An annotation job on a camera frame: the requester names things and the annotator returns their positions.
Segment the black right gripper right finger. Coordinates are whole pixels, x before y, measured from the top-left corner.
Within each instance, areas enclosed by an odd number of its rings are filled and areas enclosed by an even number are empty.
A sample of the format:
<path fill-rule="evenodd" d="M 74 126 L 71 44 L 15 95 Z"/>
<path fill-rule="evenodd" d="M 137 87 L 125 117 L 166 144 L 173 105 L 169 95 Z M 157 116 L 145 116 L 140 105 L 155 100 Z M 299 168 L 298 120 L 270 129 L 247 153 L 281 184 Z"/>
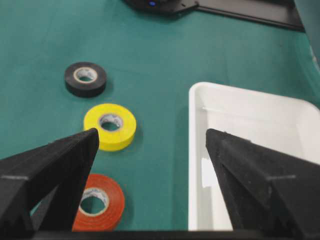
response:
<path fill-rule="evenodd" d="M 234 229 L 319 231 L 318 164 L 216 129 L 205 138 Z"/>

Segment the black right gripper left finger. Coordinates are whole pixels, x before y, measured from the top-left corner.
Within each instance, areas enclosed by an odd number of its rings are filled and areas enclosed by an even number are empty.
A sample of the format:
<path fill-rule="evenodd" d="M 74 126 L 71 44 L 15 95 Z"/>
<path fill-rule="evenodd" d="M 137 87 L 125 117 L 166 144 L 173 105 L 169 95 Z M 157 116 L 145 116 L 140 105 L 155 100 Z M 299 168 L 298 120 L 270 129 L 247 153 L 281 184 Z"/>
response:
<path fill-rule="evenodd" d="M 91 128 L 1 159 L 0 230 L 70 231 L 98 148 Z"/>

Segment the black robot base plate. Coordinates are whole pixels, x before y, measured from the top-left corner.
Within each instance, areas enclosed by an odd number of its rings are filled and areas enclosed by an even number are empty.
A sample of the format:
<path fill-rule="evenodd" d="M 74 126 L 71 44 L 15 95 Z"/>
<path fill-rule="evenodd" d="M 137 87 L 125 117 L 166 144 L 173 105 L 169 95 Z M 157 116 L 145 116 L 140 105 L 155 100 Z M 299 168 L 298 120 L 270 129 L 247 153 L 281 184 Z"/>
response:
<path fill-rule="evenodd" d="M 158 15 L 173 16 L 195 10 L 305 31 L 293 0 L 126 0 L 125 3 L 135 10 Z"/>

